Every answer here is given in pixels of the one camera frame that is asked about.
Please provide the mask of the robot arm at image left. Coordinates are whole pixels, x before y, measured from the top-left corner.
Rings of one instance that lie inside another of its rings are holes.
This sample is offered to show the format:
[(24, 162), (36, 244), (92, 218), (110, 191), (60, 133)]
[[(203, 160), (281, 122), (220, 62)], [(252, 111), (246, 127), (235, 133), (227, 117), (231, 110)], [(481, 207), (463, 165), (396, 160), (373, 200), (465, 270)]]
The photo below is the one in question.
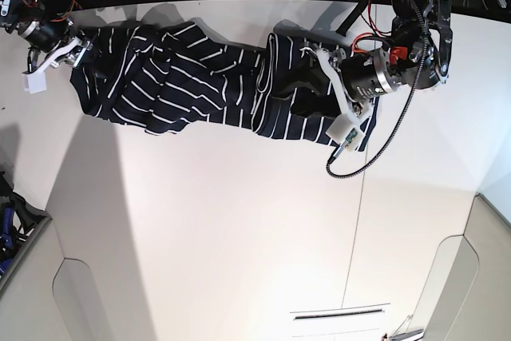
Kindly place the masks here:
[(93, 65), (93, 73), (107, 78), (97, 61), (101, 55), (99, 33), (89, 33), (76, 23), (78, 1), (63, 10), (48, 7), (43, 0), (1, 0), (1, 29), (28, 43), (27, 81), (44, 79), (48, 68), (61, 64), (74, 69)]

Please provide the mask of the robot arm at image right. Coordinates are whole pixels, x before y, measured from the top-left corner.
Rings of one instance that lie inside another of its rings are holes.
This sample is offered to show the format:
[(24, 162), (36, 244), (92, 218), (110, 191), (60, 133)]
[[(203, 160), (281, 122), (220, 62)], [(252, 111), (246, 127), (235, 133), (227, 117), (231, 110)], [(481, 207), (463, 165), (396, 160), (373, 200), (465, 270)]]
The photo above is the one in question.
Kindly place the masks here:
[(329, 125), (346, 118), (366, 128), (381, 97), (404, 85), (428, 89), (446, 80), (452, 0), (390, 0), (390, 31), (369, 18), (369, 32), (342, 41), (370, 2), (360, 0), (335, 32), (286, 29), (271, 36), (274, 62), (289, 59), (291, 68), (275, 71), (268, 124)]

